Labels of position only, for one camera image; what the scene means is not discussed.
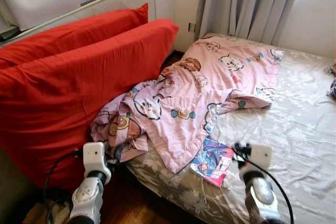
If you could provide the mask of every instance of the gray curtain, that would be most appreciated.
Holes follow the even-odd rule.
[[[195,38],[206,33],[218,33],[276,45],[293,2],[200,0],[197,18],[202,17],[202,21],[198,23],[200,31]]]

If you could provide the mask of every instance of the red pillow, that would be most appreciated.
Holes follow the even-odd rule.
[[[39,187],[57,158],[89,139],[100,108],[155,79],[178,28],[159,19],[113,38],[0,70],[0,145]],[[82,160],[63,160],[49,187],[75,189]]]
[[[148,22],[148,4],[55,27],[0,49],[0,69],[97,43]]]

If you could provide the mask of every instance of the wooden floor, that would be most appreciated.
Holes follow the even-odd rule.
[[[182,55],[173,52],[162,69],[179,61]],[[103,198],[101,224],[205,224],[141,185],[126,167],[112,176]]]

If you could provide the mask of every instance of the cartoon print blanket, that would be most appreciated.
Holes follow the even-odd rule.
[[[127,143],[122,162],[148,151],[148,137],[171,172],[192,161],[219,114],[262,108],[275,96],[283,51],[238,46],[219,37],[196,41],[157,80],[106,104],[91,123],[94,141]]]

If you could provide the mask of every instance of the magazine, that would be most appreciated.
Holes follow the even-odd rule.
[[[211,184],[221,187],[233,154],[230,147],[207,136],[190,169]]]

